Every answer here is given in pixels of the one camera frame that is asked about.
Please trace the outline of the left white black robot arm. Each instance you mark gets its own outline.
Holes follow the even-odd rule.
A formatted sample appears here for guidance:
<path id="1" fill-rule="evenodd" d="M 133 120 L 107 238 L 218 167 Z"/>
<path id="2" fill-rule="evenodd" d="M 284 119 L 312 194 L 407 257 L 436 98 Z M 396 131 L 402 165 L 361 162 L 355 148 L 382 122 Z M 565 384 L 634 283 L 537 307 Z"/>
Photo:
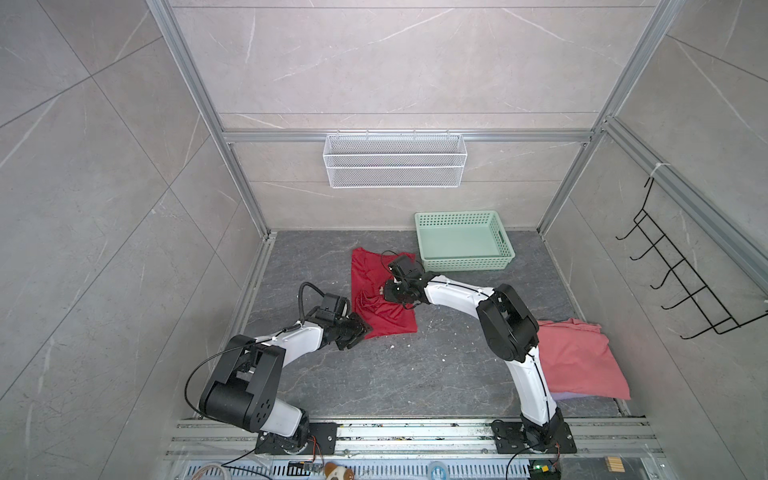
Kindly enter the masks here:
<path id="1" fill-rule="evenodd" d="M 298 451 L 310 441 L 309 416 L 277 398 L 283 368 L 330 344 L 350 349 L 371 332 L 352 312 L 332 321 L 299 321 L 268 336 L 236 335 L 213 357 L 217 363 L 196 411 L 250 433 L 271 434 L 283 449 Z"/>

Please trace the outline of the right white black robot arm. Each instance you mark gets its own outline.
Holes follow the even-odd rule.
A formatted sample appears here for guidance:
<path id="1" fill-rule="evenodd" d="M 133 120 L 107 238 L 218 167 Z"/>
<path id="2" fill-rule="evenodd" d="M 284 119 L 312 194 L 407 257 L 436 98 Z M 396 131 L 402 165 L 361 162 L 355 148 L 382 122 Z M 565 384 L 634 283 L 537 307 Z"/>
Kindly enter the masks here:
<path id="1" fill-rule="evenodd" d="M 512 376 L 526 442 L 539 451 L 555 445 L 565 421 L 541 365 L 538 321 L 512 286 L 479 287 L 431 275 L 426 280 L 388 280 L 382 293 L 391 303 L 445 306 L 477 319 L 489 349 Z"/>

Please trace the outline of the red t shirt with print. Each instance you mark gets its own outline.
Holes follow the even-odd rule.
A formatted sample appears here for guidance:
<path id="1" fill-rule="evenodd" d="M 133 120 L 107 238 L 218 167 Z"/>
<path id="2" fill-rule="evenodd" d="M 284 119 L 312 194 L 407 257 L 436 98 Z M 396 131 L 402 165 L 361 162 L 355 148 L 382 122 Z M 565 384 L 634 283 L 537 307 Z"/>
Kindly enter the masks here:
<path id="1" fill-rule="evenodd" d="M 388 265 L 398 254 L 378 254 L 357 248 L 351 255 L 352 309 L 371 328 L 365 339 L 418 331 L 413 311 L 384 299 L 382 289 L 393 276 Z"/>

